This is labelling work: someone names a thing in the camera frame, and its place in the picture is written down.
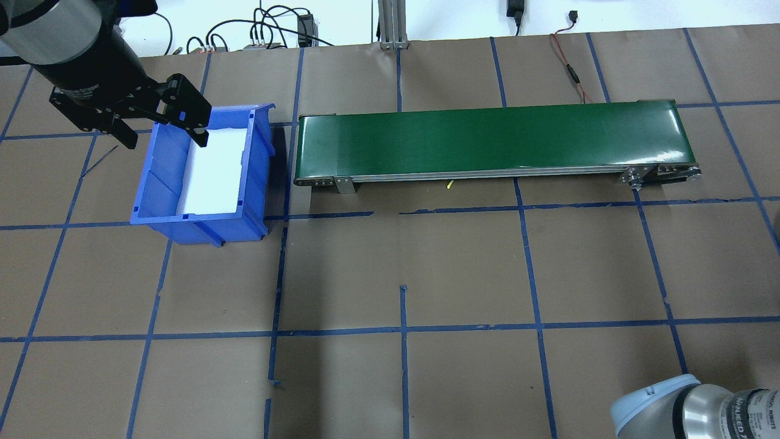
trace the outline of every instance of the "blue tape grid line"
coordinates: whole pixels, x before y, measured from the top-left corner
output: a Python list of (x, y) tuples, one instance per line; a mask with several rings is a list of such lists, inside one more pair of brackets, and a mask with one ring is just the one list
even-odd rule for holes
[(501, 75), (501, 63), (498, 62), (498, 51), (495, 49), (495, 38), (490, 37), (490, 49), (493, 51), (493, 63), (495, 74), (498, 77), (498, 92), (501, 94), (501, 107), (506, 108), (506, 94), (504, 93), (504, 77)]
[[(89, 150), (87, 150), (87, 156), (84, 158), (84, 163), (81, 166), (81, 173), (80, 175), (84, 174), (84, 171), (87, 169), (90, 163), (90, 157), (92, 156), (92, 151), (95, 147), (95, 142), (97, 142), (98, 136), (93, 135), (92, 142), (90, 143)], [(70, 218), (73, 216), (73, 210), (76, 208), (76, 200), (79, 197), (79, 191), (81, 190), (81, 184), (83, 183), (83, 178), (79, 177), (79, 180), (76, 182), (76, 189), (73, 191), (73, 197), (70, 201), (70, 207), (68, 208), (68, 215), (65, 218), (65, 224), (70, 223)], [(5, 397), (5, 404), (2, 408), (2, 414), (0, 414), (0, 431), (2, 431), (3, 425), (5, 424), (5, 418), (8, 415), (8, 410), (11, 406), (11, 400), (13, 399), (13, 393), (16, 390), (16, 385), (19, 383), (19, 376), (22, 373), (22, 368), (24, 367), (24, 360), (27, 358), (27, 350), (30, 348), (30, 343), (32, 342), (33, 333), (35, 332), (35, 327), (38, 323), (38, 318), (41, 316), (41, 310), (44, 306), (44, 300), (46, 299), (46, 293), (48, 291), (49, 284), (51, 283), (51, 276), (54, 274), (55, 267), (57, 266), (57, 258), (59, 257), (59, 252), (62, 249), (62, 243), (65, 241), (65, 234), (67, 232), (67, 228), (63, 228), (62, 232), (59, 234), (59, 240), (57, 241), (57, 246), (54, 250), (54, 255), (51, 258), (51, 264), (49, 265), (49, 270), (46, 273), (46, 280), (44, 281), (44, 286), (41, 288), (41, 296), (38, 298), (38, 303), (35, 307), (35, 313), (33, 314), (33, 319), (30, 322), (30, 329), (27, 331), (27, 336), (25, 337), (24, 346), (22, 347), (22, 352), (19, 355), (19, 361), (16, 364), (16, 370), (13, 374), (13, 379), (11, 381), (11, 386), (8, 390), (8, 394)]]
[(775, 245), (775, 250), (777, 251), (778, 255), (780, 255), (780, 240), (778, 239), (778, 236), (775, 233), (775, 228), (774, 226), (772, 226), (772, 221), (769, 218), (769, 215), (767, 214), (767, 210), (764, 207), (764, 203), (761, 200), (761, 196), (758, 193), (756, 184), (753, 182), (753, 178), (750, 176), (750, 171), (748, 171), (747, 169), (747, 165), (745, 164), (745, 160), (742, 157), (742, 153), (739, 152), (739, 147), (737, 147), (736, 141), (734, 140), (734, 136), (731, 130), (729, 129), (729, 125), (726, 123), (726, 118), (723, 116), (723, 111), (721, 110), (721, 104), (718, 102), (718, 99), (715, 97), (715, 92), (712, 90), (712, 84), (710, 84), (710, 80), (707, 78), (707, 74), (704, 72), (704, 65), (701, 63), (701, 59), (699, 59), (699, 54), (696, 52), (696, 48), (693, 46), (693, 39), (691, 39), (688, 29), (683, 29), (682, 32), (685, 34), (685, 38), (688, 41), (688, 47), (690, 48), (690, 52), (693, 55), (693, 59), (696, 60), (696, 65), (699, 68), (701, 79), (704, 81), (704, 85), (707, 86), (707, 93), (710, 95), (710, 99), (712, 100), (712, 105), (714, 106), (715, 112), (718, 114), (718, 118), (721, 121), (721, 125), (723, 126), (723, 131), (725, 131), (726, 137), (729, 139), (729, 144), (731, 144), (732, 150), (734, 151), (734, 155), (736, 156), (736, 159), (739, 162), (739, 166), (742, 168), (742, 172), (745, 174), (745, 180), (747, 180), (747, 184), (750, 186), (750, 190), (753, 192), (753, 196), (756, 201), (756, 204), (758, 204), (758, 208), (761, 211), (761, 216), (764, 217), (764, 223), (766, 223), (767, 225), (767, 230), (769, 231), (769, 235), (772, 238), (772, 243)]
[(596, 74), (598, 75), (598, 82), (601, 83), (601, 91), (604, 93), (604, 100), (606, 102), (612, 102), (612, 100), (609, 98), (607, 83), (604, 81), (604, 73), (601, 72), (601, 64), (598, 62), (596, 46), (593, 45), (593, 38), (590, 36), (590, 32), (585, 33), (585, 38), (587, 38), (587, 45), (590, 47), (590, 56), (593, 57), (593, 63), (596, 66)]
[(211, 68), (211, 52), (206, 55), (206, 66), (203, 68), (203, 80), (200, 82), (200, 94), (206, 91), (206, 81), (208, 80), (208, 70)]
[(271, 434), (271, 399), (265, 399), (265, 412), (263, 415), (263, 439), (268, 439)]
[[(668, 325), (667, 319), (651, 320), (605, 320), (590, 322), (547, 322), (542, 323), (542, 329), (587, 329), (587, 328), (621, 328), (621, 327), (662, 327)], [(729, 325), (729, 324), (760, 324), (780, 323), (780, 316), (744, 316), (744, 317), (697, 317), (692, 319), (675, 319), (678, 327), (689, 325)], [(407, 333), (429, 332), (474, 332), (490, 330), (537, 330), (536, 323), (485, 323), (474, 325), (428, 325), (407, 326)], [(280, 330), (278, 337), (332, 337), (335, 335), (365, 335), (365, 334), (401, 334), (401, 327), (363, 327), (335, 330)], [(271, 338), (274, 332), (270, 330), (252, 330), (235, 332), (198, 332), (181, 334), (153, 334), (152, 340), (211, 340), (218, 338)], [(32, 343), (58, 341), (132, 341), (146, 340), (146, 334), (102, 334), (102, 335), (47, 335), (32, 337)], [(0, 337), (0, 343), (24, 343), (26, 337)]]
[[(591, 38), (590, 34), (586, 35), (588, 46), (590, 46), (590, 54), (593, 56), (593, 62), (596, 66), (596, 72), (598, 73), (598, 79), (601, 83), (601, 90), (604, 92), (604, 98), (607, 102), (610, 102), (609, 98), (609, 90), (607, 89), (607, 83), (604, 80), (604, 75), (601, 72), (601, 64), (598, 62), (598, 54), (596, 53), (596, 48), (593, 44), (593, 39)], [(655, 252), (655, 245), (653, 244), (653, 237), (650, 233), (650, 227), (647, 225), (647, 217), (644, 214), (644, 207), (642, 198), (639, 195), (638, 191), (634, 191), (634, 204), (636, 205), (636, 210), (640, 217), (640, 222), (642, 223), (642, 229), (644, 231), (644, 238), (647, 242), (647, 250), (650, 252), (650, 258), (653, 263), (653, 270), (655, 272), (655, 279), (658, 282), (658, 290), (661, 292), (661, 300), (664, 303), (664, 310), (666, 311), (666, 320), (667, 324), (669, 325), (669, 330), (672, 333), (672, 341), (675, 345), (675, 352), (677, 354), (677, 360), (680, 364), (680, 369), (682, 370), (682, 373), (688, 373), (688, 365), (685, 360), (685, 354), (683, 353), (683, 345), (680, 343), (679, 334), (677, 332), (677, 326), (675, 324), (675, 317), (672, 313), (672, 306), (668, 303), (667, 294), (666, 294), (666, 284), (664, 282), (663, 274), (661, 274), (661, 265), (658, 263), (658, 255)]]
[(401, 285), (401, 396), (403, 411), (403, 439), (409, 439), (409, 354), (406, 349), (406, 285)]
[(0, 132), (0, 142), (6, 139), (5, 135), (8, 133), (9, 127), (11, 127), (11, 121), (13, 120), (13, 115), (16, 114), (16, 109), (19, 108), (19, 103), (22, 101), (24, 90), (27, 89), (27, 83), (30, 82), (30, 77), (32, 75), (33, 75), (33, 67), (30, 66), (30, 68), (27, 71), (27, 76), (24, 78), (24, 82), (22, 83), (22, 87), (19, 89), (19, 94), (16, 96), (16, 100), (13, 103), (13, 107), (11, 108), (11, 113), (8, 114), (8, 120), (6, 120), (5, 126), (2, 128), (2, 132)]
[[(780, 196), (761, 197), (761, 200), (767, 202), (780, 201)], [(642, 201), (642, 205), (699, 205), (699, 204), (725, 204), (725, 203), (745, 203), (755, 202), (755, 198), (703, 198), (700, 200), (653, 200)], [(591, 209), (604, 207), (625, 207), (635, 206), (636, 202), (589, 202), (589, 203), (571, 203), (571, 204), (538, 204), (525, 205), (524, 210), (534, 209)], [(478, 206), (478, 207), (448, 207), (441, 209), (418, 209), (413, 212), (401, 212), (399, 215), (428, 215), (435, 213), (465, 213), (465, 212), (505, 212), (515, 211), (518, 207), (515, 205), (496, 205), (496, 206)], [(362, 216), (372, 216), (374, 211), (364, 210), (358, 212), (334, 212), (334, 213), (307, 213), (298, 215), (271, 215), (264, 217), (266, 221), (289, 221), (289, 220), (319, 220), (327, 218), (355, 218)], [(18, 226), (0, 226), (2, 230), (41, 230), (41, 229), (77, 229), (86, 227), (125, 227), (132, 226), (127, 221), (113, 221), (105, 223), (69, 223), (69, 224), (21, 224)]]
[(675, 317), (672, 314), (672, 306), (668, 302), (666, 284), (664, 282), (664, 277), (661, 274), (661, 265), (658, 263), (658, 255), (655, 252), (653, 237), (650, 233), (650, 227), (647, 225), (647, 217), (644, 215), (644, 208), (642, 206), (642, 200), (639, 196), (639, 192), (634, 191), (634, 198), (636, 199), (636, 209), (639, 211), (639, 218), (642, 223), (642, 229), (644, 230), (644, 239), (647, 242), (647, 248), (650, 250), (650, 258), (653, 262), (653, 270), (655, 271), (655, 279), (658, 282), (658, 290), (661, 292), (661, 300), (664, 302), (666, 319), (669, 325), (669, 329), (672, 332), (672, 340), (675, 344), (675, 351), (677, 352), (677, 360), (680, 364), (680, 370), (682, 370), (682, 373), (688, 373), (688, 365), (686, 364), (685, 355), (683, 354), (683, 347), (680, 344), (680, 337), (677, 333)]
[[(739, 102), (719, 102), (720, 107), (736, 107), (736, 106), (752, 106), (752, 105), (780, 105), (780, 100), (776, 101), (739, 101)], [(679, 109), (694, 109), (694, 108), (713, 108), (715, 104), (711, 102), (693, 103), (693, 104), (677, 104)], [(294, 122), (271, 122), (271, 127), (292, 127), (297, 125)], [(149, 134), (151, 130), (135, 130), (138, 134)], [(61, 137), (89, 137), (93, 133), (57, 133), (57, 134), (28, 134), (21, 136), (5, 136), (2, 139), (7, 141), (16, 140), (28, 140), (28, 139), (52, 139)], [(105, 136), (107, 134), (99, 133), (98, 135)]]
[[(151, 130), (135, 130), (136, 134), (149, 134)], [(100, 131), (90, 131), (86, 133), (61, 133), (61, 134), (27, 134), (23, 136), (6, 136), (7, 141), (25, 141), (30, 139), (59, 139), (66, 137), (90, 137), (90, 136), (110, 136), (110, 134), (103, 134)]]
[(287, 227), (282, 229), (282, 243), (279, 245), (279, 265), (276, 272), (276, 299), (274, 301), (274, 322), (271, 326), (271, 352), (268, 355), (268, 379), (276, 383), (276, 348), (279, 337), (279, 317), (282, 313), (282, 291), (285, 282), (285, 257), (287, 254)]
[(523, 196), (520, 193), (520, 186), (517, 179), (513, 179), (515, 184), (515, 196), (517, 197), (517, 207), (520, 214), (520, 233), (523, 236), (523, 251), (526, 257), (526, 267), (528, 269), (528, 284), (531, 290), (531, 303), (534, 306), (534, 325), (537, 331), (537, 343), (539, 346), (539, 361), (541, 364), (541, 377), (544, 384), (544, 399), (547, 402), (547, 416), (550, 423), (550, 435), (552, 439), (558, 439), (558, 428), (555, 425), (555, 410), (552, 405), (552, 389), (550, 386), (550, 373), (547, 368), (547, 352), (544, 349), (544, 325), (541, 321), (541, 310), (539, 308), (539, 297), (537, 296), (536, 277), (534, 276), (534, 263), (531, 258), (531, 247), (528, 241), (528, 227), (526, 222), (526, 213), (523, 208)]
[[(211, 53), (206, 56), (206, 66), (204, 67), (203, 80), (200, 83), (200, 94), (202, 95), (206, 91), (206, 83), (208, 81), (208, 71), (211, 67)], [(151, 316), (149, 317), (149, 326), (147, 328), (147, 334), (144, 339), (144, 353), (141, 355), (141, 363), (138, 368), (138, 379), (136, 380), (136, 390), (133, 394), (133, 404), (130, 408), (130, 417), (127, 422), (127, 434), (126, 439), (133, 437), (133, 429), (136, 425), (136, 414), (138, 412), (138, 401), (141, 396), (141, 389), (144, 386), (144, 376), (146, 374), (147, 361), (149, 359), (149, 350), (151, 349), (151, 342), (154, 336), (154, 324), (157, 322), (157, 312), (160, 308), (160, 291), (165, 283), (165, 274), (168, 272), (168, 261), (171, 257), (171, 249), (173, 241), (168, 239), (168, 243), (165, 246), (165, 254), (162, 258), (162, 266), (160, 267), (160, 277), (157, 283), (157, 291), (154, 294), (154, 304), (152, 305)]]
[(300, 48), (298, 54), (298, 70), (296, 72), (295, 79), (295, 97), (292, 100), (292, 124), (290, 125), (290, 143), (287, 148), (287, 176), (285, 182), (285, 204), (284, 204), (284, 216), (288, 217), (290, 214), (290, 193), (293, 190), (293, 157), (296, 154), (295, 136), (298, 131), (298, 103), (300, 101), (300, 81), (303, 76), (303, 54), (306, 53), (305, 48)]

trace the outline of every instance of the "conveyor belt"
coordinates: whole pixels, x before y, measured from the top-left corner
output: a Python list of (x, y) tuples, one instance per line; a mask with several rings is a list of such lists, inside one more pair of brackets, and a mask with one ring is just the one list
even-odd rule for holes
[(303, 116), (295, 184), (623, 173), (700, 174), (673, 101)]

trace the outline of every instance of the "white wall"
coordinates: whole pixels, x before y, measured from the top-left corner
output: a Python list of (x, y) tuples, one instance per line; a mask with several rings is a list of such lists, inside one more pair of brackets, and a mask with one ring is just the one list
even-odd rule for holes
[[(158, 0), (160, 13), (173, 25), (172, 51), (187, 38), (203, 38), (211, 26), (234, 18), (250, 19), (258, 0)], [(276, 3), (266, 0), (264, 7)], [(314, 13), (320, 37), (335, 45), (366, 44), (374, 40), (376, 0), (295, 0), (290, 7)], [(505, 17), (506, 0), (406, 0), (410, 40), (438, 40), (514, 35), (514, 20)], [(577, 9), (574, 32), (667, 29), (780, 23), (779, 0), (526, 0), (522, 35), (547, 34), (568, 25), (566, 16)], [(282, 27), (297, 29), (293, 16), (280, 17)], [(231, 50), (250, 43), (247, 23), (231, 23), (218, 33)], [(168, 27), (158, 16), (125, 19), (121, 28), (138, 55), (161, 55), (168, 44)], [(296, 43), (290, 35), (291, 45)], [(3, 52), (0, 43), (0, 55)]]

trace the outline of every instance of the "blue plastic bin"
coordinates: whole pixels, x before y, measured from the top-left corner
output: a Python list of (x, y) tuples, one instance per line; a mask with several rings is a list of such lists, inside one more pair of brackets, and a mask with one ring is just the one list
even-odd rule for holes
[(233, 213), (176, 214), (191, 139), (173, 125), (155, 123), (130, 223), (147, 225), (179, 244), (219, 247), (225, 241), (257, 241), (268, 234), (263, 215), (268, 160), (274, 155), (268, 124), (268, 110), (273, 107), (261, 104), (211, 110), (207, 129), (247, 128), (239, 198)]

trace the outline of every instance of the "power adapter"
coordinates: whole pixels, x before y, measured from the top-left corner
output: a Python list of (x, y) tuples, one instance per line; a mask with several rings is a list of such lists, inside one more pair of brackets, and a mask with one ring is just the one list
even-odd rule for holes
[(526, 0), (506, 0), (506, 16), (514, 17), (518, 29), (523, 20), (523, 12), (526, 12)]

